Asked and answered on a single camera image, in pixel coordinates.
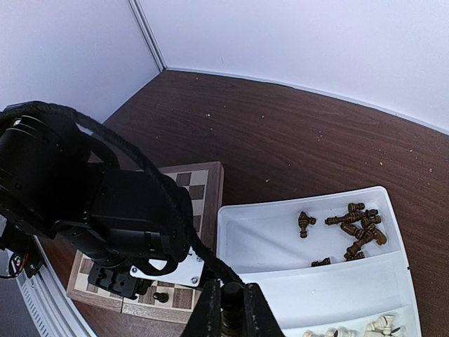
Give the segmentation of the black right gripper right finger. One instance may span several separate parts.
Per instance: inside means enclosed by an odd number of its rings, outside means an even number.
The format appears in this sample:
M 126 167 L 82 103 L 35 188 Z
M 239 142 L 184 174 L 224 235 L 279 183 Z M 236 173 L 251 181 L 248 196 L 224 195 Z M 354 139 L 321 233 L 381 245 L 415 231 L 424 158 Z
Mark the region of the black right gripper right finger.
M 249 283 L 245 285 L 243 303 L 244 336 L 284 336 L 258 284 Z

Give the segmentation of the dark chess pawn piece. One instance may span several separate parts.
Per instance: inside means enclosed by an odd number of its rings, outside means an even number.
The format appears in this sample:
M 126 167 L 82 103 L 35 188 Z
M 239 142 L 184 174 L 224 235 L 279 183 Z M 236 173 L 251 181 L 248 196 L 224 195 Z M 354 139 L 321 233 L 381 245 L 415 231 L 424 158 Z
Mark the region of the dark chess pawn piece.
M 155 301 L 158 301 L 160 303 L 167 303 L 168 300 L 170 299 L 170 296 L 167 292 L 154 292 L 152 295 L 153 299 Z

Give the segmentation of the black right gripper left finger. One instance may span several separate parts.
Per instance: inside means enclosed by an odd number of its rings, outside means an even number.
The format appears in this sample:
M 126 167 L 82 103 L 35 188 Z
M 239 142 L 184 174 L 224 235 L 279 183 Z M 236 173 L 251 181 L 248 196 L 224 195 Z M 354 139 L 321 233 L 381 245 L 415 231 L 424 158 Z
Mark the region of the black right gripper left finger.
M 221 288 L 219 281 L 206 282 L 181 337 L 221 336 Z

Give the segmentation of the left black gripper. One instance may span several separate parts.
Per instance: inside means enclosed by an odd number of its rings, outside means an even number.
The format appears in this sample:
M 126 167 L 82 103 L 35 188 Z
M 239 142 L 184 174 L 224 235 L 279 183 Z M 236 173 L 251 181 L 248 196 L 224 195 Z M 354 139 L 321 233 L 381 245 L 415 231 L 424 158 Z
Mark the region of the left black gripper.
M 188 191 L 161 173 L 126 171 L 113 149 L 57 105 L 10 105 L 1 113 L 1 248 L 31 275 L 33 237 L 62 238 L 93 261 L 88 282 L 124 298 L 189 253 Z

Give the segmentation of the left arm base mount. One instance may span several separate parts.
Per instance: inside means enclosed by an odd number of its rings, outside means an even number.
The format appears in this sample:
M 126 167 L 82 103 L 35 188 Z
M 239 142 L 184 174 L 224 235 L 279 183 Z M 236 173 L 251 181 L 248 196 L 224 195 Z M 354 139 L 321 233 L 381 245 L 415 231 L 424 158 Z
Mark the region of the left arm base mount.
M 37 274 L 43 264 L 44 259 L 40 250 L 33 246 L 27 253 L 11 254 L 8 262 L 7 275 L 16 278 L 22 273 L 25 273 L 28 278 L 31 278 Z

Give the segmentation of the dark chess rook piece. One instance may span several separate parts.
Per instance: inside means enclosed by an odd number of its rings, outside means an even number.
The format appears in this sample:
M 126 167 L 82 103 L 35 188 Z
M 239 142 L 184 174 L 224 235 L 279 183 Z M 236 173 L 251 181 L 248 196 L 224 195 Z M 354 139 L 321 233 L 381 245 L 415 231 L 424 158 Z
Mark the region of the dark chess rook piece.
M 221 288 L 222 336 L 243 335 L 243 287 L 236 282 Z

